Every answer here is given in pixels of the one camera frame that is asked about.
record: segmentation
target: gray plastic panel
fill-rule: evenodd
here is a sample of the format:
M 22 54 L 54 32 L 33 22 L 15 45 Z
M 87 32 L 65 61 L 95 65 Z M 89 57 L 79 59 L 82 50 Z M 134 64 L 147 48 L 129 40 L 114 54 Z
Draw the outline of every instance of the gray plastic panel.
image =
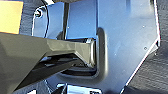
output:
M 160 41 L 156 0 L 154 4 L 151 0 L 70 3 L 67 39 L 88 37 L 97 41 L 97 74 L 77 77 L 60 73 L 47 82 L 53 88 L 59 83 L 68 83 L 98 88 L 103 94 L 120 93 Z
M 48 5 L 47 8 L 49 15 L 49 26 L 46 38 L 56 39 L 57 35 L 63 31 L 64 3 L 58 2 Z M 34 16 L 32 35 L 43 38 L 47 28 L 47 12 L 44 6 L 38 9 L 42 11 L 43 15 L 39 18 Z
M 92 43 L 68 42 L 0 33 L 1 94 L 11 94 L 16 89 L 43 80 L 56 72 L 68 69 L 79 63 L 70 61 L 64 64 L 44 67 L 39 62 L 43 57 L 75 54 L 80 58 L 80 62 L 82 60 L 87 65 L 90 65 L 90 52 L 93 47 L 91 45 Z
M 83 0 L 71 3 L 67 25 L 67 39 L 95 37 L 96 0 Z

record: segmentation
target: black cable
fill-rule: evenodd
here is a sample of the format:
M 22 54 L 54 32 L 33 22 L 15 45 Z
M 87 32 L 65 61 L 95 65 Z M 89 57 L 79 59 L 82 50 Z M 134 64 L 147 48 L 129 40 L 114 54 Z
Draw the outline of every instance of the black cable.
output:
M 48 26 L 49 26 L 49 15 L 48 15 L 48 8 L 47 8 L 47 5 L 45 4 L 45 1 L 44 0 L 41 0 L 46 8 L 46 12 L 47 12 L 47 28 L 46 28 L 46 32 L 45 32 L 45 35 L 44 35 L 44 38 L 46 38 L 47 36 L 47 32 L 48 32 Z
M 69 3 L 64 3 L 62 40 L 66 39 L 66 27 L 67 27 L 67 22 L 68 22 L 68 13 L 69 13 Z

